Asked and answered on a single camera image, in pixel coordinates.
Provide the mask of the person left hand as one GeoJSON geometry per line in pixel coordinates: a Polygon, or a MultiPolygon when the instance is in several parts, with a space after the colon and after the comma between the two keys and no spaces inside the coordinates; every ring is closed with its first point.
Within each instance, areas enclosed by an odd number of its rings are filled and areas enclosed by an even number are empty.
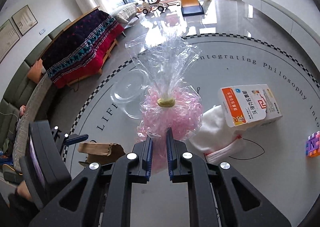
{"type": "Polygon", "coordinates": [[[28,200],[30,202],[33,202],[32,196],[31,196],[24,180],[18,185],[16,191],[19,196],[25,198],[26,200],[28,200]]]}

